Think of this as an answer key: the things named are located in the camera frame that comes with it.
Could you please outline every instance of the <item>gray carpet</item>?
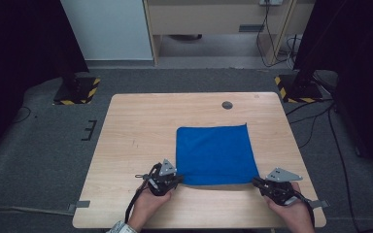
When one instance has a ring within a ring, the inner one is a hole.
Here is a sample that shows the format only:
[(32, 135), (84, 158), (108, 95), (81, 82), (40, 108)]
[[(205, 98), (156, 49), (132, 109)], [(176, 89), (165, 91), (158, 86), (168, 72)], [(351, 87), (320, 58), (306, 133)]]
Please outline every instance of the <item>gray carpet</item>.
[[(79, 200), (111, 97), (116, 93), (274, 91), (273, 78), (290, 70), (91, 70), (101, 79), (90, 104), (55, 106), (52, 98), (61, 79), (30, 88), (14, 123), (0, 142), (0, 206), (67, 211)], [(331, 102), (308, 105), (288, 116), (289, 122), (314, 116)], [(286, 112), (301, 104), (284, 104)], [(373, 228), (373, 162), (357, 157), (342, 118), (331, 111), (332, 123), (346, 162), (351, 198), (360, 230)], [(90, 141), (82, 141), (97, 120)], [(299, 146), (311, 133), (313, 119), (291, 125)], [(356, 232), (349, 211), (340, 155), (328, 116), (317, 117), (311, 141), (300, 149), (314, 187), (331, 207), (327, 225), (317, 232)], [(102, 232), (75, 229), (71, 216), (0, 213), (0, 232)], [(215, 230), (242, 232), (242, 230)], [(251, 232), (269, 232), (266, 229)]]

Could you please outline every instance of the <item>folded blue fabric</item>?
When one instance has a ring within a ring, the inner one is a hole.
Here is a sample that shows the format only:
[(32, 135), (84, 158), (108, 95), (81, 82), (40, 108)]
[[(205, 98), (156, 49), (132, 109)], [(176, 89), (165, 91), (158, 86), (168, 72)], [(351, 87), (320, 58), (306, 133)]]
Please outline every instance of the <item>folded blue fabric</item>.
[(247, 124), (180, 127), (176, 167), (189, 185), (250, 183), (258, 170)]

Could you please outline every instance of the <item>power outlet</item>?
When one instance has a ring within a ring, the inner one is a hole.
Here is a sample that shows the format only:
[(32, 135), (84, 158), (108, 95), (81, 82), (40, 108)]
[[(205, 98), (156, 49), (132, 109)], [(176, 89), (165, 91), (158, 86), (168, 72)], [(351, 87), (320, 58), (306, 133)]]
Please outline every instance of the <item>power outlet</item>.
[(259, 5), (261, 6), (266, 6), (267, 3), (270, 6), (280, 6), (283, 5), (283, 0), (259, 0)]

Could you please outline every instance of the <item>hand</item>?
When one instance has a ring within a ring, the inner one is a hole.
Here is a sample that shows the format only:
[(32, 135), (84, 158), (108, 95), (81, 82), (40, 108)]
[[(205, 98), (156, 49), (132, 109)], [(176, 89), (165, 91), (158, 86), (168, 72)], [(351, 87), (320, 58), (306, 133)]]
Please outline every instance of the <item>hand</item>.
[(128, 225), (137, 232), (141, 232), (145, 223), (155, 214), (155, 212), (171, 199), (173, 189), (169, 190), (163, 196), (155, 196), (147, 188), (142, 191), (134, 204), (132, 216), (129, 218)]
[[(293, 189), (301, 192), (298, 183), (291, 183)], [(274, 211), (286, 223), (288, 229), (293, 233), (310, 233), (315, 232), (313, 223), (311, 222), (308, 209), (301, 200), (294, 201), (289, 206), (279, 206), (273, 200), (264, 196), (269, 209)]]

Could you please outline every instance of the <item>wall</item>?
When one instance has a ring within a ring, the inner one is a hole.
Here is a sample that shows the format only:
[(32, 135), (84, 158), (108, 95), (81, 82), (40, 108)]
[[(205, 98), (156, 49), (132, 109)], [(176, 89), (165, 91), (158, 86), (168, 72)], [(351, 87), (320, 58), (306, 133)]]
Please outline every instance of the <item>wall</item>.
[(85, 60), (153, 60), (142, 0), (61, 0)]

